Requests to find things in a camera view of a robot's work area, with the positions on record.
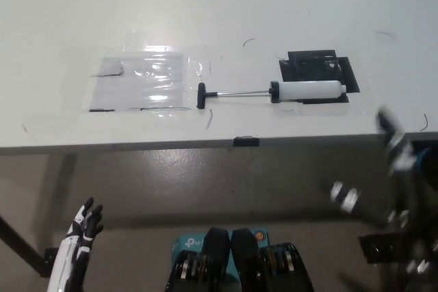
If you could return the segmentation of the black teal right robot hand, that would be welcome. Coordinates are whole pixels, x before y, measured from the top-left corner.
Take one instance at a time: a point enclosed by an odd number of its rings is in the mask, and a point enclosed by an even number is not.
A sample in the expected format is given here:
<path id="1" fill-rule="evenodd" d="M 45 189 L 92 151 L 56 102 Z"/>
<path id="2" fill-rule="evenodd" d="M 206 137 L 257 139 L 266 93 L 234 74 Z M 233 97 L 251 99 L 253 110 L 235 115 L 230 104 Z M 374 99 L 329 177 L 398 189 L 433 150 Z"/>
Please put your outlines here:
<path id="1" fill-rule="evenodd" d="M 401 227 L 421 229 L 429 219 L 423 164 L 430 151 L 427 149 L 416 154 L 411 141 L 387 109 L 379 109 L 376 119 L 383 132 L 389 177 L 394 183 L 394 208 L 382 210 L 364 198 L 358 189 L 349 188 L 341 181 L 333 181 L 326 186 L 330 199 L 341 211 L 378 227 L 398 223 Z"/>

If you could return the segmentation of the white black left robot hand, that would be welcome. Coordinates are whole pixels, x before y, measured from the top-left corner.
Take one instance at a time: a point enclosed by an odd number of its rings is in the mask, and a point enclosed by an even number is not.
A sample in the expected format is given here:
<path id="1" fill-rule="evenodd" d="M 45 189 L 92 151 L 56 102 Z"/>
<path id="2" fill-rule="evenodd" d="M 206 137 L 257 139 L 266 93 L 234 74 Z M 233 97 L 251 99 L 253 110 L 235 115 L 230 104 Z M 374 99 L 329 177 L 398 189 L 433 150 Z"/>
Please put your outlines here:
<path id="1" fill-rule="evenodd" d="M 48 292 L 83 291 L 94 240 L 103 230 L 103 206 L 93 204 L 93 197 L 83 203 L 61 241 L 52 267 Z"/>

